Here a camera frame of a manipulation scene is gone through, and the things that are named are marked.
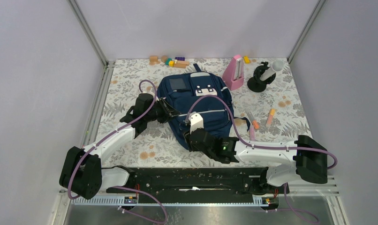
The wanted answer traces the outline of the navy blue student backpack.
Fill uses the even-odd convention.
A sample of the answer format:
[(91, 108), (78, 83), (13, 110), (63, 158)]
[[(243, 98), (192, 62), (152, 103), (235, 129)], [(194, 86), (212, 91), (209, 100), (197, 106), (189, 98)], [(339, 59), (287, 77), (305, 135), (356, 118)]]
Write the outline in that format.
[(230, 90), (221, 77), (205, 72), (194, 64), (195, 71), (164, 77), (158, 88), (159, 99), (166, 100), (180, 115), (169, 121), (178, 143), (189, 149), (184, 133), (189, 131), (187, 113), (199, 113), (205, 130), (211, 135), (228, 137), (232, 127), (233, 100)]

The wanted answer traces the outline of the light purple marker pen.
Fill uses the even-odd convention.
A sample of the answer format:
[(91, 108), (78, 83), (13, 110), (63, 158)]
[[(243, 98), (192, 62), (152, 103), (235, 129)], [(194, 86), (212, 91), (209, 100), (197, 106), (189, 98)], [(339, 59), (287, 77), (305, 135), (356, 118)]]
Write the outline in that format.
[(250, 126), (249, 128), (249, 139), (255, 141), (255, 129), (253, 126)]

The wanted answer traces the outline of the orange grey marker pen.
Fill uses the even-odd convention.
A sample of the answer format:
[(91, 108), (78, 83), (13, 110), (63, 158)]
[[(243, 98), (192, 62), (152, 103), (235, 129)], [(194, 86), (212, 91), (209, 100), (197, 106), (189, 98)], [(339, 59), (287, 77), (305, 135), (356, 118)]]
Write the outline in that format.
[(247, 114), (247, 116), (248, 116), (251, 124), (253, 125), (254, 129), (259, 129), (259, 124), (256, 121), (256, 119), (255, 119), (254, 115), (252, 114), (252, 112), (250, 110), (247, 110), (246, 114)]

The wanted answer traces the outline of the orange pink highlighter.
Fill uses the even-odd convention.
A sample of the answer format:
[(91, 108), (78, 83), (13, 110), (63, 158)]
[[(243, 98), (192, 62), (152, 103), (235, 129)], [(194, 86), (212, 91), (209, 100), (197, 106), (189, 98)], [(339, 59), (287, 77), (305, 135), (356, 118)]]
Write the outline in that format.
[(270, 128), (270, 127), (271, 127), (271, 125), (272, 125), (272, 121), (273, 121), (273, 118), (274, 118), (274, 115), (275, 115), (275, 112), (276, 112), (276, 110), (275, 110), (274, 108), (272, 108), (272, 109), (269, 111), (269, 113), (268, 113), (268, 117), (267, 117), (267, 120), (266, 120), (266, 124), (265, 124), (265, 126), (266, 126), (267, 128)]

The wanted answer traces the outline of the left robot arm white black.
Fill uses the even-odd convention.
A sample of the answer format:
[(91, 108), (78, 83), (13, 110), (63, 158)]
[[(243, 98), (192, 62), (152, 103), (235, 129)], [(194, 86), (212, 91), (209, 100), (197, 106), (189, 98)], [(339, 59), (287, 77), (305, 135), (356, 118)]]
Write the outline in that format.
[(93, 198), (98, 192), (118, 186), (123, 192), (134, 190), (136, 181), (123, 166), (102, 168), (102, 164), (118, 149), (133, 141), (149, 122), (167, 123), (180, 115), (164, 98), (141, 93), (136, 102), (120, 119), (109, 134), (82, 148), (68, 150), (59, 178), (59, 185), (69, 194), (84, 199)]

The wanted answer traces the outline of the long tan wooden block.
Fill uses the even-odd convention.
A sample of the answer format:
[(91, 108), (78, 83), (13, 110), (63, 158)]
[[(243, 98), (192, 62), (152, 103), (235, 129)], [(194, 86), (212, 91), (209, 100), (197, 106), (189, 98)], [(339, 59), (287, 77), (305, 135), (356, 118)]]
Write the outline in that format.
[(188, 61), (177, 60), (174, 62), (174, 68), (186, 68), (189, 65)]

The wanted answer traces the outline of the teal wooden block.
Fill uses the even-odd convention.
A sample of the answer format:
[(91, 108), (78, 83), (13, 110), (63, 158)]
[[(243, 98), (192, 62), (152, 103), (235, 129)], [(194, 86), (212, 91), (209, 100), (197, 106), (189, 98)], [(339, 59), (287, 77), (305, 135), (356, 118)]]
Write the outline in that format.
[(173, 60), (171, 58), (168, 58), (167, 61), (165, 62), (165, 64), (168, 65), (169, 61), (173, 61)]

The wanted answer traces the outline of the tan wooden cube block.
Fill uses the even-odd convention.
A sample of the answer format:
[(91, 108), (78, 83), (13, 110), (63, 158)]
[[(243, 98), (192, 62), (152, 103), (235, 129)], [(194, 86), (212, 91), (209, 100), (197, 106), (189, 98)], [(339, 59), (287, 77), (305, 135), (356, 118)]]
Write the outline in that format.
[(156, 56), (156, 55), (151, 55), (150, 57), (149, 57), (149, 61), (150, 62), (157, 62), (159, 60), (159, 58), (158, 58), (158, 56)]

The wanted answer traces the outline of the pink metronome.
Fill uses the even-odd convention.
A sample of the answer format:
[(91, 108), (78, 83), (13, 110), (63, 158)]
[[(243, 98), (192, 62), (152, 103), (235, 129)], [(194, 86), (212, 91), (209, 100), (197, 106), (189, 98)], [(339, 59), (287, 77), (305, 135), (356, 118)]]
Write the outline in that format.
[(222, 80), (229, 90), (237, 90), (244, 83), (244, 61), (241, 55), (234, 56), (223, 73)]

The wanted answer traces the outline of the black stand with white tube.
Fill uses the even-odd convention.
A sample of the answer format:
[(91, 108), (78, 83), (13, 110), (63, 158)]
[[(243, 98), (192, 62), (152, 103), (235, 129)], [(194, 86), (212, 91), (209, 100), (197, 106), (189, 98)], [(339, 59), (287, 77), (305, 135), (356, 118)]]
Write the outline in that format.
[(284, 68), (284, 64), (281, 60), (276, 60), (271, 64), (267, 61), (261, 62), (261, 65), (255, 68), (253, 76), (248, 80), (247, 87), (256, 93), (265, 91), (267, 86), (275, 80), (277, 73)]

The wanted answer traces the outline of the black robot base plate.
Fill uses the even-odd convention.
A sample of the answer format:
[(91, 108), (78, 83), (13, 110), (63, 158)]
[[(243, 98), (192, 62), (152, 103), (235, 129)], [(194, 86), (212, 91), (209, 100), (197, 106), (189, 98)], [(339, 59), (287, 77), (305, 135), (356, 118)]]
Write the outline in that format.
[(134, 168), (125, 187), (138, 189), (154, 196), (169, 199), (200, 196), (211, 199), (238, 198), (246, 195), (282, 194), (289, 188), (261, 184), (265, 168)]

